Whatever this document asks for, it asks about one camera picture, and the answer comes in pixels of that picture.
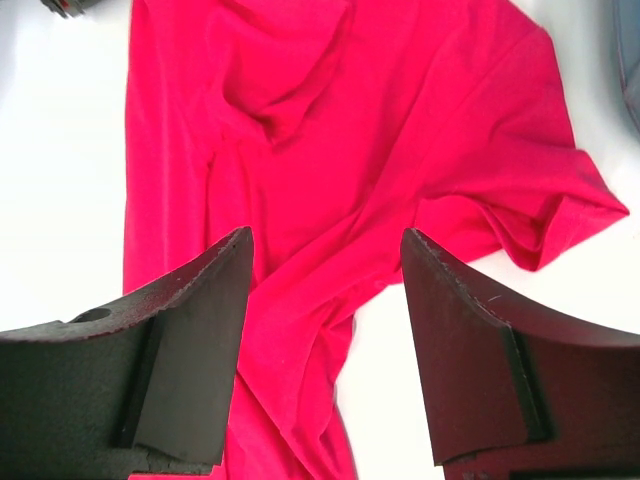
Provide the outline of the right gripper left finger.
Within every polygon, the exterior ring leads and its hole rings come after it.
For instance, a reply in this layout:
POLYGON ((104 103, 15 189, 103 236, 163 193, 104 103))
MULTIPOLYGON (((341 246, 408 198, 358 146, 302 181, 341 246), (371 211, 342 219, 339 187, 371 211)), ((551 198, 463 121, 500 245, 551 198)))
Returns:
POLYGON ((208 475, 225 445, 253 253, 243 227, 70 322, 3 332, 2 477, 208 475))

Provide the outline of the pink t shirt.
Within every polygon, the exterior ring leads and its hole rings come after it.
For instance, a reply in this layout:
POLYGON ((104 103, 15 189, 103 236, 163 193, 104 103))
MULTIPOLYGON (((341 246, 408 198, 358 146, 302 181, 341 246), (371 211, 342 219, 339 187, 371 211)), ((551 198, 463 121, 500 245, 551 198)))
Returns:
POLYGON ((125 130, 126 291, 253 231, 216 479, 355 477, 334 386, 406 228, 535 271, 628 213, 508 1, 136 1, 125 130))

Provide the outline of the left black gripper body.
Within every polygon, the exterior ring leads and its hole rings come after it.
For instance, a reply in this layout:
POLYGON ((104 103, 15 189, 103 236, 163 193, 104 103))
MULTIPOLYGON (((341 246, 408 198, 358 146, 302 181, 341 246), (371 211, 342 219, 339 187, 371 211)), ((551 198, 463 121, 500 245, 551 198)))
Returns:
POLYGON ((75 18, 84 15, 100 0, 41 0, 41 3, 52 13, 62 18, 75 18))

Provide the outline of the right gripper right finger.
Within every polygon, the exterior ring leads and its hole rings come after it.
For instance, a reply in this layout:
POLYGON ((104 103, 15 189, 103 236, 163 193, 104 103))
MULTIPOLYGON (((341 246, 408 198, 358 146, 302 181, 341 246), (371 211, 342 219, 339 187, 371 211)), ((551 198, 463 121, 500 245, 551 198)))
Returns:
POLYGON ((448 479, 635 479, 639 338, 401 243, 433 459, 448 479))

